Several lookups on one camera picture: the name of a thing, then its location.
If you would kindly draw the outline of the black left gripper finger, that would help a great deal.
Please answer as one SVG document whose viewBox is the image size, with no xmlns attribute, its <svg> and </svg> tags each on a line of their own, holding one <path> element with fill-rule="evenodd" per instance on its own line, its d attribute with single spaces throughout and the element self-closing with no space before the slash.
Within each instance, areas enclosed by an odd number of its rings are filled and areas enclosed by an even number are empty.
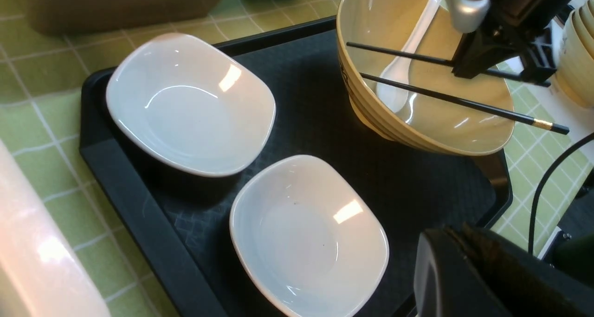
<svg viewBox="0 0 594 317">
<path fill-rule="evenodd" d="M 593 289 L 489 229 L 420 233 L 413 281 L 419 317 L 591 317 Z"/>
</svg>

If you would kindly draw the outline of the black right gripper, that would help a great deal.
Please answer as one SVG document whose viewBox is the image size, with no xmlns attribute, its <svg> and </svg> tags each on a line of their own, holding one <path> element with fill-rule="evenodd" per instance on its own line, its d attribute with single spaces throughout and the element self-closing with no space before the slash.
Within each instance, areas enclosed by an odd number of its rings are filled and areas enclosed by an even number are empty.
<svg viewBox="0 0 594 317">
<path fill-rule="evenodd" d="M 523 80 L 543 82 L 557 70 L 552 53 L 551 21 L 571 0 L 490 0 L 477 30 L 462 33 L 452 73 L 475 78 L 482 71 L 518 57 Z"/>
</svg>

